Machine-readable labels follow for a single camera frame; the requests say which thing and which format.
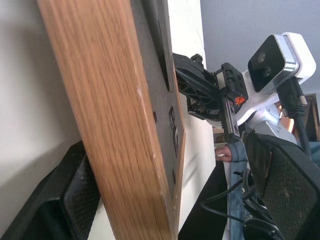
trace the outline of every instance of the wood grain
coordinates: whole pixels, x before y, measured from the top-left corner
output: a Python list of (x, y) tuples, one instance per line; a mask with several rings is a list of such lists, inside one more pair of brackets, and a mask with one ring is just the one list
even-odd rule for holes
[(173, 193), (173, 208), (175, 213), (175, 227), (176, 231), (179, 232), (179, 220), (180, 220), (180, 207), (181, 207), (181, 195), (182, 195), (182, 183), (183, 183), (183, 175), (184, 175), (184, 163), (185, 163), (185, 146), (186, 146), (186, 131), (185, 131), (185, 122), (184, 122), (184, 116), (182, 114), (181, 104), (180, 104), (180, 97), (179, 97), (179, 88), (178, 88), (178, 82), (176, 81), (176, 71), (173, 71), (174, 75), (174, 85), (176, 94), (178, 96), (177, 100), (179, 103), (179, 116), (181, 118), (182, 127), (183, 127), (183, 135), (182, 135), (182, 141), (181, 141), (181, 149), (180, 149), (180, 156), (178, 157), (178, 167), (177, 167), (177, 175), (176, 175), (176, 186)]
[(38, 4), (115, 238), (178, 239), (130, 1)]

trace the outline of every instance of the black cable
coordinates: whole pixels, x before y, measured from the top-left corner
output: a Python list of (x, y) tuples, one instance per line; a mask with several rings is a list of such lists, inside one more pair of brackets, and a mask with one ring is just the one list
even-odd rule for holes
[(232, 185), (228, 190), (222, 192), (222, 193), (219, 193), (215, 196), (212, 196), (212, 197), (209, 197), (205, 200), (203, 200), (200, 204), (207, 204), (207, 203), (210, 203), (210, 202), (213, 202), (217, 199), (220, 199), (226, 195), (228, 195), (229, 193), (231, 193), (233, 190), (235, 190), (240, 184), (242, 184), (243, 182), (243, 179), (241, 178), (239, 181), (237, 181), (234, 185)]
[(236, 220), (236, 221), (239, 221), (241, 223), (244, 223), (245, 221), (240, 219), (240, 218), (237, 218), (235, 216), (232, 216), (232, 215), (229, 215), (229, 214), (225, 214), (223, 212), (220, 212), (220, 211), (217, 211), (217, 210), (214, 210), (212, 209), (211, 207), (208, 207), (206, 204), (207, 203), (211, 203), (217, 199), (220, 199), (226, 195), (228, 195), (229, 193), (231, 193), (233, 190), (235, 190), (241, 183), (243, 182), (243, 179), (241, 178), (239, 181), (237, 181), (234, 185), (232, 185), (228, 190), (222, 192), (222, 193), (219, 193), (215, 196), (212, 196), (212, 197), (209, 197), (205, 200), (203, 200), (201, 203), (200, 203), (200, 206), (205, 209), (205, 210), (208, 210), (214, 214), (217, 214), (217, 215), (220, 215), (222, 217), (225, 217), (225, 218), (230, 218), (230, 219), (233, 219), (233, 220)]
[(239, 221), (239, 222), (241, 222), (241, 223), (244, 223), (244, 222), (245, 222), (244, 220), (242, 220), (242, 219), (240, 219), (240, 218), (237, 218), (237, 217), (235, 217), (235, 216), (231, 216), (231, 215), (229, 215), (229, 214), (225, 214), (225, 213), (220, 212), (220, 211), (216, 211), (216, 210), (212, 209), (211, 207), (208, 207), (208, 206), (206, 206), (206, 205), (204, 205), (204, 204), (201, 204), (201, 207), (202, 207), (203, 209), (205, 209), (205, 210), (208, 210), (208, 211), (210, 211), (210, 212), (212, 212), (212, 213), (214, 213), (214, 214), (220, 215), (220, 216), (222, 216), (222, 217), (230, 218), (230, 219)]
[(298, 79), (291, 77), (281, 84), (276, 89), (276, 92), (282, 105), (283, 114), (294, 120), (301, 148), (311, 159), (310, 144), (302, 121), (302, 117), (306, 114), (304, 106), (308, 103), (298, 83)]
[[(250, 169), (246, 169), (243, 173), (243, 188), (244, 188), (244, 192), (245, 193), (248, 193), (248, 195), (250, 195), (250, 188), (249, 188), (249, 174), (250, 174)], [(255, 207), (255, 209), (260, 212), (261, 214), (263, 215), (266, 215), (268, 216), (269, 218), (271, 218), (269, 212), (267, 209), (265, 209), (264, 207), (262, 207), (257, 201), (256, 199), (253, 197), (253, 194), (252, 196), (250, 196), (248, 199), (249, 201), (251, 202), (251, 204)]]
[(304, 122), (302, 121), (302, 116), (299, 115), (299, 116), (295, 117), (293, 120), (295, 123), (295, 129), (296, 129), (298, 136), (299, 136), (301, 148), (304, 151), (304, 153), (311, 159), (309, 139), (308, 139), (307, 132), (306, 132), (306, 129), (304, 126)]
[(247, 200), (252, 198), (255, 195), (255, 193), (256, 193), (256, 187), (255, 186), (250, 187), (249, 191), (245, 191), (242, 194), (242, 200)]

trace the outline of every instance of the black panel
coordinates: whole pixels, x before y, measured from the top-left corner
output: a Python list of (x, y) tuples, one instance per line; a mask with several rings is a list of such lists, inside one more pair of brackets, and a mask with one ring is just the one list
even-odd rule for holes
[(82, 142), (36, 187), (2, 240), (86, 240), (100, 194)]
[(153, 116), (156, 116), (165, 174), (173, 196), (183, 125), (173, 74), (168, 3), (165, 0), (131, 0), (131, 9)]
[(275, 36), (270, 35), (248, 63), (252, 84), (260, 92), (285, 67), (285, 60)]
[(205, 111), (218, 110), (220, 95), (216, 76), (187, 56), (174, 53), (173, 59), (179, 92), (195, 100)]
[(230, 63), (226, 62), (221, 65), (225, 86), (227, 87), (227, 96), (237, 107), (241, 106), (248, 100), (248, 92), (244, 77), (241, 72), (234, 68)]

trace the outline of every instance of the cable connector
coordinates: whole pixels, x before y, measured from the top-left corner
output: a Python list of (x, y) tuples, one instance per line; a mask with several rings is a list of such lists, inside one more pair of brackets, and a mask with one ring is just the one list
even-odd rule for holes
[(295, 119), (305, 115), (303, 106), (308, 103), (296, 77), (286, 80), (276, 91), (286, 117)]

